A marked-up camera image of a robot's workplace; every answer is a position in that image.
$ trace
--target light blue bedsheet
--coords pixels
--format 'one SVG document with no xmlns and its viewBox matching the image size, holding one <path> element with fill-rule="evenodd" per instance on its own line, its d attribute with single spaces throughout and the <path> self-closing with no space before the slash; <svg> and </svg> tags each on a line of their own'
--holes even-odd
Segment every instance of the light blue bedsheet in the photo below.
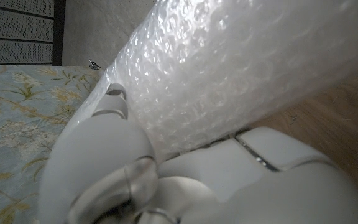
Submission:
<svg viewBox="0 0 358 224">
<path fill-rule="evenodd" d="M 88 67 L 0 66 L 0 223 L 33 223 L 42 170 L 99 79 Z"/>
</svg>

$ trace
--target white robotic arm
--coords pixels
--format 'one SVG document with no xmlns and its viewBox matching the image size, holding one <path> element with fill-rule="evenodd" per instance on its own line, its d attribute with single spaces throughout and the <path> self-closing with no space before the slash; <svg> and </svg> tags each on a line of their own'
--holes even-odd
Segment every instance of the white robotic arm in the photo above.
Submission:
<svg viewBox="0 0 358 224">
<path fill-rule="evenodd" d="M 322 153 L 259 128 L 157 168 L 110 85 L 60 138 L 42 177 L 41 223 L 358 223 L 358 191 Z"/>
</svg>

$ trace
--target wooden floor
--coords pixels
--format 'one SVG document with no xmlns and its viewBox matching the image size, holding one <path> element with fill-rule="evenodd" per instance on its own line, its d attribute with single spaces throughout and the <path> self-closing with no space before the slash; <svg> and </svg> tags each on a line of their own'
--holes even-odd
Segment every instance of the wooden floor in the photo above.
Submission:
<svg viewBox="0 0 358 224">
<path fill-rule="evenodd" d="M 251 125 L 268 126 L 329 156 L 358 186 L 358 78 Z"/>
</svg>

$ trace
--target bubble wrap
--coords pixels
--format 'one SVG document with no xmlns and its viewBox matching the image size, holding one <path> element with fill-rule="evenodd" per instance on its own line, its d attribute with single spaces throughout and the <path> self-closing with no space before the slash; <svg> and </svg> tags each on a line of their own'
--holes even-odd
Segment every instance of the bubble wrap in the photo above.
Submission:
<svg viewBox="0 0 358 224">
<path fill-rule="evenodd" d="M 160 155 L 186 152 L 358 74 L 358 0 L 160 0 L 65 133 L 109 83 Z"/>
</svg>

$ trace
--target floral print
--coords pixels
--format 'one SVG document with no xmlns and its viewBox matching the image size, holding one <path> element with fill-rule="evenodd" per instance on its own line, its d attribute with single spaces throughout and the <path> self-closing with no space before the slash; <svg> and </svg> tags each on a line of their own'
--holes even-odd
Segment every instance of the floral print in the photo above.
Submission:
<svg viewBox="0 0 358 224">
<path fill-rule="evenodd" d="M 33 223 L 53 144 L 89 95 L 88 67 L 0 66 L 0 223 Z"/>
</svg>

